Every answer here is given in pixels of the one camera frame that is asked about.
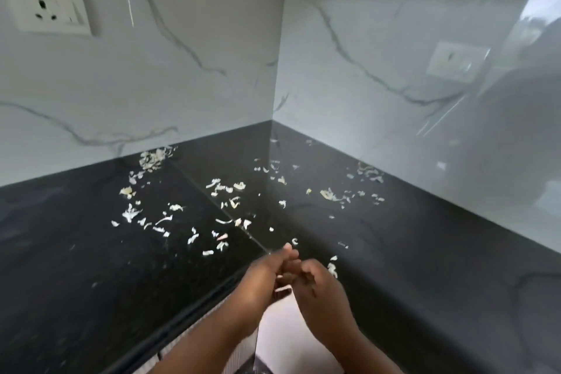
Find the switch plate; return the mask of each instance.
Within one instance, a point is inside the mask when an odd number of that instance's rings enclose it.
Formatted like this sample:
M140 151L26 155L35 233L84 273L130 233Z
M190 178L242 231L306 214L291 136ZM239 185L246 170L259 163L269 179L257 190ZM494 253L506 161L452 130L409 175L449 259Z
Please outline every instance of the switch plate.
M479 74L491 48L438 42L427 69L427 74L442 79L471 83Z
M19 30L91 36L84 0L8 0Z

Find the kitchen wall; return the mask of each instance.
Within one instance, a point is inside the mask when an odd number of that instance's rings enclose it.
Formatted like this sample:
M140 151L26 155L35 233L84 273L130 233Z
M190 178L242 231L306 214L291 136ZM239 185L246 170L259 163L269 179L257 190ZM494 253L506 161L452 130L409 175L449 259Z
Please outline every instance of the kitchen wall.
M560 17L561 0L285 0L273 118L561 252ZM484 54L469 80L427 73L442 41Z
M270 119L283 1L85 0L77 37L0 0L0 185Z

